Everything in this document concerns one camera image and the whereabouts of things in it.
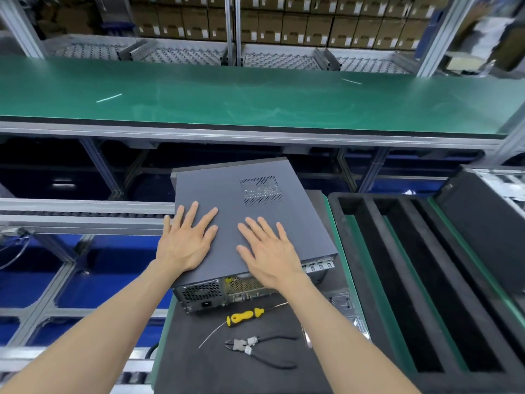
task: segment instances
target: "forearm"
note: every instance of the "forearm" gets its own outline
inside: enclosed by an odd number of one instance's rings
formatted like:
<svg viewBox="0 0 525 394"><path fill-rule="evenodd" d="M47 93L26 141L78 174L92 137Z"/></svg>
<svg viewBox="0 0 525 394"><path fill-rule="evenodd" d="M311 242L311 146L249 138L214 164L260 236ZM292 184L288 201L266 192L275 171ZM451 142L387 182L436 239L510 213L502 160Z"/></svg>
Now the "forearm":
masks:
<svg viewBox="0 0 525 394"><path fill-rule="evenodd" d="M287 282L281 293L308 333L335 394L419 392L323 297L306 275L300 274Z"/></svg>
<svg viewBox="0 0 525 394"><path fill-rule="evenodd" d="M109 392L173 283L154 263L12 378L2 394Z"/></svg>

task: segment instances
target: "hand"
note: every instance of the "hand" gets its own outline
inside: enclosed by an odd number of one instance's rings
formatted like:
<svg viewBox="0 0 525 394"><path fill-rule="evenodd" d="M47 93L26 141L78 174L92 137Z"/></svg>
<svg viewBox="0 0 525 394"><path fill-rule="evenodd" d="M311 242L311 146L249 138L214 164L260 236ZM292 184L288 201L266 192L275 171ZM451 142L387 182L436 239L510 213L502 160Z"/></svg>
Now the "hand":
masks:
<svg viewBox="0 0 525 394"><path fill-rule="evenodd" d="M216 225L206 229L217 214L217 207L202 217L199 223L192 228L198 207L199 204L193 202L182 225L180 222L184 215L184 206L179 206L171 225L170 216L164 217L162 237L159 240L157 255L152 264L161 268L164 273L172 274L174 280L182 272L193 270L202 262L217 233Z"/></svg>
<svg viewBox="0 0 525 394"><path fill-rule="evenodd" d="M306 274L281 223L277 223L278 238L264 218L259 217L257 221L260 225L246 217L246 223L251 230L244 224L237 225L240 233L251 245L253 254L242 245L237 246L237 251L261 284L282 291L287 282Z"/></svg>

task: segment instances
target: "work surface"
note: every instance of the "work surface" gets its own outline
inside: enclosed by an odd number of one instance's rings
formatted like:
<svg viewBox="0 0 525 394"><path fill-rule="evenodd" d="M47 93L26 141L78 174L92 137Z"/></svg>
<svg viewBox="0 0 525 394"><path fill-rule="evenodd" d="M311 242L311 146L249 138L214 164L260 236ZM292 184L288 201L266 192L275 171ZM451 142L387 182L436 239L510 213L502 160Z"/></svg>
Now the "work surface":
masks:
<svg viewBox="0 0 525 394"><path fill-rule="evenodd" d="M497 134L525 100L525 80L491 77L24 57L0 58L0 89L0 120L440 135Z"/></svg>
<svg viewBox="0 0 525 394"><path fill-rule="evenodd" d="M335 239L326 198L320 191L308 191L308 195L330 236ZM349 291L355 311L362 315L355 288L351 279L348 281L346 278L343 263L346 263L346 260L337 257L334 261L335 268L327 273L318 288L326 297ZM161 338L155 362L156 367L159 367L157 363L160 361L158 376L153 383L155 393L331 392L315 353L307 347L299 321L289 306L269 311L262 317L235 328L227 328L224 325L199 349L202 341L225 321L227 315L253 307L267 308L284 301L280 295L275 294L188 315L180 304L174 304L172 301L164 326L167 332L163 331L165 341ZM296 370L272 369L246 354L229 351L224 347L224 342L228 339L247 339L255 335L264 337L275 333L295 334L299 339L273 340L258 344L259 349L277 359L293 360L298 364Z"/></svg>

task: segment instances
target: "ventilation grille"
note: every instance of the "ventilation grille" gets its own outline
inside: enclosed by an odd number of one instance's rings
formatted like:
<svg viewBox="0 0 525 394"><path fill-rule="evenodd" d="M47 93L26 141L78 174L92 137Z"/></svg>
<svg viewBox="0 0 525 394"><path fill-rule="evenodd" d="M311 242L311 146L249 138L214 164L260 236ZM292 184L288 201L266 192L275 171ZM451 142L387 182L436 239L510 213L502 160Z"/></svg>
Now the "ventilation grille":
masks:
<svg viewBox="0 0 525 394"><path fill-rule="evenodd" d="M282 199L282 193L275 176L241 179L240 187L244 193L244 204L258 206L276 203Z"/></svg>
<svg viewBox="0 0 525 394"><path fill-rule="evenodd" d="M226 279L227 294L242 293L245 291L253 291L261 289L264 286L256 278L230 278Z"/></svg>
<svg viewBox="0 0 525 394"><path fill-rule="evenodd" d="M219 284L215 282L207 282L200 285L189 286L182 290L180 294L186 303L200 302L202 300L209 300L214 297L222 297L223 295Z"/></svg>

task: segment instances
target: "finger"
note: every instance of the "finger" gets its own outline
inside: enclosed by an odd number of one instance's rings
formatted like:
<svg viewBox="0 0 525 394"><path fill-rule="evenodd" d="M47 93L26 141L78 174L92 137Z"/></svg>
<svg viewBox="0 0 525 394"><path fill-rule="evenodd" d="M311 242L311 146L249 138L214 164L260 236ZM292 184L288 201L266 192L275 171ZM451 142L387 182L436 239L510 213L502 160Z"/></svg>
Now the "finger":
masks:
<svg viewBox="0 0 525 394"><path fill-rule="evenodd" d="M277 235L273 232L272 228L268 225L266 220L262 217L257 218L258 223L261 225L263 231L268 235L269 238L277 239Z"/></svg>
<svg viewBox="0 0 525 394"><path fill-rule="evenodd" d="M210 228L208 228L202 238L203 242L208 246L211 245L213 238L215 238L215 235L217 235L218 229L219 227L217 225L212 225Z"/></svg>
<svg viewBox="0 0 525 394"><path fill-rule="evenodd" d="M171 222L171 232L175 232L180 228L180 222L182 221L182 216L184 215L184 206L180 205L177 207L177 213Z"/></svg>
<svg viewBox="0 0 525 394"><path fill-rule="evenodd" d="M250 226L255 236L258 237L262 242L268 239L268 235L266 235L259 224L257 224L257 221L250 217L246 217L246 223Z"/></svg>
<svg viewBox="0 0 525 394"><path fill-rule="evenodd" d="M194 201L192 203L192 206L189 208L188 212L186 213L186 217L184 218L184 222L182 223L181 227L183 228L192 227L193 220L195 219L195 214L197 214L198 208L199 208L199 203L197 201Z"/></svg>
<svg viewBox="0 0 525 394"><path fill-rule="evenodd" d="M252 248L260 242L259 238L246 225L239 223L237 228L239 228L240 233L242 233Z"/></svg>
<svg viewBox="0 0 525 394"><path fill-rule="evenodd" d="M250 264L253 264L255 262L255 257L253 256L252 252L243 245L237 246L237 251L240 254L240 257L244 260L248 266Z"/></svg>
<svg viewBox="0 0 525 394"><path fill-rule="evenodd" d="M162 236L169 234L170 228L170 216L165 215L164 219L162 220Z"/></svg>
<svg viewBox="0 0 525 394"><path fill-rule="evenodd" d="M277 223L277 231L279 232L279 238L283 242L289 242L288 237L286 236L285 229L283 228L281 223Z"/></svg>
<svg viewBox="0 0 525 394"><path fill-rule="evenodd" d="M213 209L208 211L208 213L200 219L199 223L195 226L195 228L199 229L201 232L204 232L204 230L210 224L210 222L212 222L213 217L215 217L218 211L219 209L217 207L214 207Z"/></svg>

